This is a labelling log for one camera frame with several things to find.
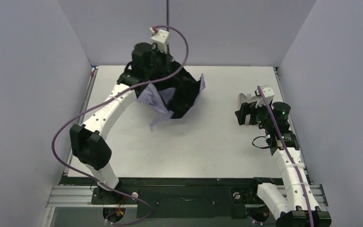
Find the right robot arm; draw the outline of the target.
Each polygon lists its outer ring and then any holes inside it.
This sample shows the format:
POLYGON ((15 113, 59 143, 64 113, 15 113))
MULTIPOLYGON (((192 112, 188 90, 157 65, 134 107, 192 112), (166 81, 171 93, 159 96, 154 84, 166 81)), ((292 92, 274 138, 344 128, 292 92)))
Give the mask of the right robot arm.
POLYGON ((296 135, 290 129, 290 105, 274 102, 257 106, 242 102, 235 115, 239 125, 264 129, 267 149, 280 171, 286 195, 272 183, 260 183, 257 196, 276 219, 278 227, 329 227, 331 216, 316 201, 305 174, 305 164, 296 135))

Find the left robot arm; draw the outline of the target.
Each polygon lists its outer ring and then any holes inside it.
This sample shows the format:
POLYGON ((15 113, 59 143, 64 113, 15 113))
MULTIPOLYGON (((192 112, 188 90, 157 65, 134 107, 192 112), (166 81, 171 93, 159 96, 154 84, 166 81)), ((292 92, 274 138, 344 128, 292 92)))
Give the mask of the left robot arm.
POLYGON ((147 87, 152 88, 153 82, 162 82, 168 75, 174 75, 177 69, 172 69, 172 62, 167 44, 136 44, 131 62, 107 99, 91 108, 92 116, 71 126, 72 154, 87 167, 102 190, 119 192, 121 189, 121 181, 110 164, 112 150, 106 142, 109 131, 147 87))

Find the lilac umbrella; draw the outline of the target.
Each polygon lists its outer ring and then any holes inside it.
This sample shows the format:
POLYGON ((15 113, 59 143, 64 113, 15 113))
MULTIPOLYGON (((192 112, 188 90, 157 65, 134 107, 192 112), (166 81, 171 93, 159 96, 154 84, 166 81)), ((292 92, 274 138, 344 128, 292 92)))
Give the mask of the lilac umbrella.
MULTIPOLYGON (((152 27, 169 33, 174 31, 183 41, 186 41, 185 36, 169 24, 152 27)), ((132 60, 125 67, 125 70, 139 84, 139 87, 135 88, 137 102, 147 104, 160 113, 160 116, 152 121, 151 127, 163 120, 184 117, 196 104, 205 88, 203 76, 195 79, 185 69, 186 58, 182 62, 178 62, 173 57, 169 73, 146 74, 145 67, 149 63, 149 51, 152 47, 151 41, 136 44, 131 54, 132 60)))

